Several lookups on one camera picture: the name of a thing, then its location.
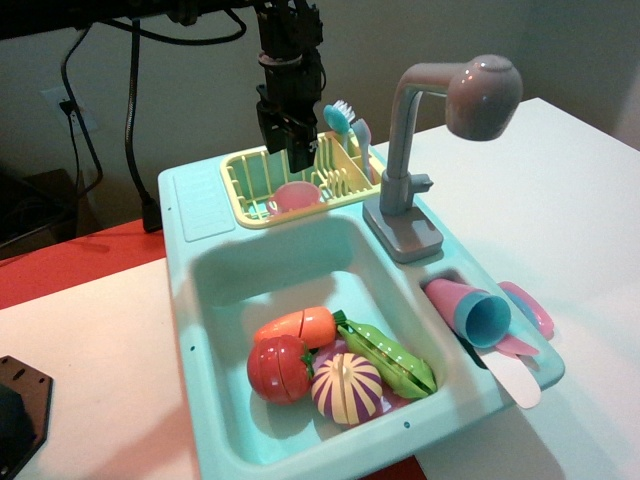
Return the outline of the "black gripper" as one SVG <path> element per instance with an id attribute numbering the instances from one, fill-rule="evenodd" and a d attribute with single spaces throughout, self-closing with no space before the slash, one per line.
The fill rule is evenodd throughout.
<path id="1" fill-rule="evenodd" d="M 315 105 L 325 85 L 324 67 L 317 48 L 291 57 L 258 54 L 265 80 L 257 87 L 256 113 L 262 139 L 270 154 L 286 147 L 289 171 L 297 173 L 314 164 L 317 150 Z M 287 128 L 285 145 L 282 128 Z"/>

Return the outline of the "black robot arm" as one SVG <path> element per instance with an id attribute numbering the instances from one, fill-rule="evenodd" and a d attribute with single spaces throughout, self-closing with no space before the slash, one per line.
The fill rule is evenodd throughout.
<path id="1" fill-rule="evenodd" d="M 258 85 L 258 123 L 269 153 L 285 151 L 289 170 L 297 173 L 314 163 L 317 141 L 315 105 L 326 74 L 318 47 L 323 23 L 316 5 L 306 1 L 4 1 L 4 40 L 95 23 L 120 27 L 121 20 L 165 15 L 191 26 L 200 16 L 240 8 L 256 13 L 261 50 L 258 63 L 264 81 Z"/>

